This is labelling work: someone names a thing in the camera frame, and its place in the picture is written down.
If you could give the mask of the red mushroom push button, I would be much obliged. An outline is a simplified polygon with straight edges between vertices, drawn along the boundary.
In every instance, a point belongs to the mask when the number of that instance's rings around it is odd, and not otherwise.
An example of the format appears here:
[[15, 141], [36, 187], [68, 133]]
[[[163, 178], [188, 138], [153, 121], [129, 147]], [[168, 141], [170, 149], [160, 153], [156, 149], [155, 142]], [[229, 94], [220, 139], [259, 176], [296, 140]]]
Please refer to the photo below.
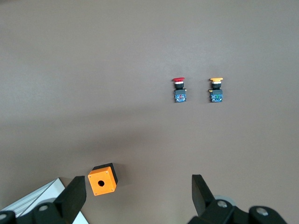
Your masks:
[[174, 99], [176, 103], [186, 102], [186, 89], [184, 88], [184, 77], [173, 78], [175, 86]]

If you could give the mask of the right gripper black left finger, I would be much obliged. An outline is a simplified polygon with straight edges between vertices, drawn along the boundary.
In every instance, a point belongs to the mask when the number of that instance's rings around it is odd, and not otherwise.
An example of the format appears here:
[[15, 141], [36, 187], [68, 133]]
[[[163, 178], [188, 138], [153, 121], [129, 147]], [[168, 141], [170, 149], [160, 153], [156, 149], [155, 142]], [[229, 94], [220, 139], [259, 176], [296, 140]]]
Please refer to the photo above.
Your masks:
[[72, 224], [85, 201], [85, 177], [76, 176], [54, 202], [36, 206], [15, 224]]

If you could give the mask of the white drawer cabinet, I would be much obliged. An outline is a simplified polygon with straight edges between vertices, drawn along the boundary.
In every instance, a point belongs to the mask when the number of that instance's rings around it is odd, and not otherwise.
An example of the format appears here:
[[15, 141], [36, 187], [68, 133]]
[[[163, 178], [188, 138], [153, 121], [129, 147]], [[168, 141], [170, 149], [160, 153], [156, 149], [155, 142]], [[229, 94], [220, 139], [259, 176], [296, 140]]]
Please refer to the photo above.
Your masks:
[[[0, 224], [15, 224], [16, 218], [31, 212], [42, 203], [52, 203], [66, 187], [59, 178], [33, 191], [11, 205], [0, 210]], [[72, 224], [89, 224], [80, 211]]]

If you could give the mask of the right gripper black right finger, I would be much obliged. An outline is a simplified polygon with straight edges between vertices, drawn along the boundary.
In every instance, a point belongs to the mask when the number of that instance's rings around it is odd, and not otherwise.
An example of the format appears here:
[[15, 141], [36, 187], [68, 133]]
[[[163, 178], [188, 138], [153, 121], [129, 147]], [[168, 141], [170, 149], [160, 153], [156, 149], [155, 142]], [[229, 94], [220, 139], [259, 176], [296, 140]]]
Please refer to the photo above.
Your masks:
[[224, 199], [215, 199], [202, 175], [192, 175], [192, 200], [197, 212], [188, 224], [287, 224], [280, 214], [266, 206], [248, 212]]

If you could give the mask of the orange button enclosure box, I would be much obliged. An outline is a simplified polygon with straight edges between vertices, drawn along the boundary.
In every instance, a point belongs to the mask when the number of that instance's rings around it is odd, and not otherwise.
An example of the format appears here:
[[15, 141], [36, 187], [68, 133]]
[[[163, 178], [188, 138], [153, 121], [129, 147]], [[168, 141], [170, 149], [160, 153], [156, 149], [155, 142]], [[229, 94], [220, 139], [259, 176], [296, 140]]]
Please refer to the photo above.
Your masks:
[[95, 166], [88, 174], [88, 180], [95, 196], [113, 193], [118, 183], [113, 163]]

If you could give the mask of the yellow mushroom push button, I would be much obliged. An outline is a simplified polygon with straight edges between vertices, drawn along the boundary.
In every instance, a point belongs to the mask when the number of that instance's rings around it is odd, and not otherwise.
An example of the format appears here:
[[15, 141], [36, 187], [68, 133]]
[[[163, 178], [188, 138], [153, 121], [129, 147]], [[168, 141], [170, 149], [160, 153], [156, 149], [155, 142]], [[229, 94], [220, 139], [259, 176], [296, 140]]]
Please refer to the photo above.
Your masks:
[[213, 77], [210, 78], [211, 81], [211, 89], [209, 89], [210, 94], [210, 102], [211, 103], [219, 103], [223, 101], [223, 91], [221, 89], [222, 77]]

